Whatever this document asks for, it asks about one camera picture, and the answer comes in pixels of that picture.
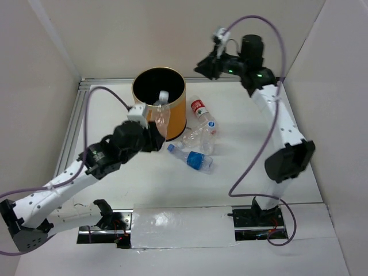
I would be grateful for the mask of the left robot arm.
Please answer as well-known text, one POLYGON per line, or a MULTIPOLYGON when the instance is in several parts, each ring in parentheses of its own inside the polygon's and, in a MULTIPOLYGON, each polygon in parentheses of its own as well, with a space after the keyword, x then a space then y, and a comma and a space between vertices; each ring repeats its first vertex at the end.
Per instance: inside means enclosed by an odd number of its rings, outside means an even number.
POLYGON ((27 254, 59 232, 76 227, 125 230, 123 218, 104 199, 76 204, 64 212, 62 205, 85 188, 120 169, 139 152, 159 151, 166 141, 167 123, 151 120, 146 126, 124 121, 111 135, 91 144, 77 160, 40 188, 24 189, 29 195, 12 201, 2 195, 1 217, 17 247, 10 256, 27 254))

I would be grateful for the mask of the clear bottle blue round sticker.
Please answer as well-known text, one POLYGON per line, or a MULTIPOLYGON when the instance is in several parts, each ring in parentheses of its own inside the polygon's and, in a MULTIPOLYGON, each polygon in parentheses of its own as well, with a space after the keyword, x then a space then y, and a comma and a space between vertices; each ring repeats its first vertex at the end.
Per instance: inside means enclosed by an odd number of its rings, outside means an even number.
POLYGON ((211 155, 217 135, 217 124, 215 121, 208 121, 202 129, 200 138, 200 150, 205 155, 211 155))

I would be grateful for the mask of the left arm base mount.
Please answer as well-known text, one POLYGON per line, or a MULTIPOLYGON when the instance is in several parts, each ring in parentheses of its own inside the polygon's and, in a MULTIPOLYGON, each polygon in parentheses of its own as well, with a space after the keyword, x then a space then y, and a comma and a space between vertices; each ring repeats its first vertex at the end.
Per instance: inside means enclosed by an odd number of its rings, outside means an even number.
POLYGON ((106 228, 80 227, 77 244, 110 244, 119 249, 131 249, 133 209, 115 209, 114 220, 106 228))

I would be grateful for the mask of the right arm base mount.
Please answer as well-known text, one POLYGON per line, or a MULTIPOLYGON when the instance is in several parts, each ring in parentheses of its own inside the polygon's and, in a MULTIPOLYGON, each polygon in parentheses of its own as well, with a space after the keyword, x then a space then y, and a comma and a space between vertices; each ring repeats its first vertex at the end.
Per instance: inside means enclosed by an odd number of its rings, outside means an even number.
POLYGON ((266 240, 270 233, 272 233, 271 240, 288 238, 280 207, 274 208, 260 218, 256 218, 256 214, 249 206, 232 208, 227 216, 233 219, 237 242, 266 240))

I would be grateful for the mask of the blue label clear bottle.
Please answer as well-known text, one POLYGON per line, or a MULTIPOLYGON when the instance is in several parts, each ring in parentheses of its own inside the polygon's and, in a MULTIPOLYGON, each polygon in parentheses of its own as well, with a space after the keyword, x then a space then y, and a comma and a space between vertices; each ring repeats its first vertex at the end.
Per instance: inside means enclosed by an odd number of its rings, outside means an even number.
POLYGON ((203 173, 210 173, 212 171, 213 159, 208 155, 194 151, 185 152, 173 144, 169 144, 167 150, 194 170, 203 173))

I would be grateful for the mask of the red label clear bottle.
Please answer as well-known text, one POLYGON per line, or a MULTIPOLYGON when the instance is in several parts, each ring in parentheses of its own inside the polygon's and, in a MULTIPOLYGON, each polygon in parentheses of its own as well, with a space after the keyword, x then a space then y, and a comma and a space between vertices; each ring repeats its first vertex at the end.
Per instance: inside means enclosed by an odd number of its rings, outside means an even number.
POLYGON ((196 118, 201 124, 207 121, 213 121, 213 116, 198 96, 191 96, 189 99, 189 104, 196 118))

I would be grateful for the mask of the clear crushed bottle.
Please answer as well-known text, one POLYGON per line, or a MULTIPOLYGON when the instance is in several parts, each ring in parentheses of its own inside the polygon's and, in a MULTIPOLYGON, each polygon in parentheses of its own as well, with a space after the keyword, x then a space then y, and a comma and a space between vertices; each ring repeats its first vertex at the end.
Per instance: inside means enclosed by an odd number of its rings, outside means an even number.
POLYGON ((166 139, 170 121, 171 109, 168 102, 169 93, 160 91, 158 100, 154 103, 151 120, 155 122, 159 133, 166 139))

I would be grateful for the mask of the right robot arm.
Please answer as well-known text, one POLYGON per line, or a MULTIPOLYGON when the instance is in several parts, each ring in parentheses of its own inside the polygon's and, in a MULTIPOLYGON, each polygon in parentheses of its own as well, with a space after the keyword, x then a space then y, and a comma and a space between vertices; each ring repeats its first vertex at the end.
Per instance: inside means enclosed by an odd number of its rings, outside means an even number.
POLYGON ((222 73, 239 76, 241 85, 264 116, 271 134, 275 152, 264 161, 269 178, 260 195, 252 200, 251 219, 256 225, 265 225, 277 210, 279 199, 286 188, 308 166, 315 151, 313 141, 307 141, 297 129, 281 100, 281 85, 273 72, 263 66, 264 44, 255 34, 243 36, 241 51, 236 55, 226 52, 229 40, 225 34, 215 34, 213 51, 200 61, 195 72, 208 79, 218 79, 222 73))

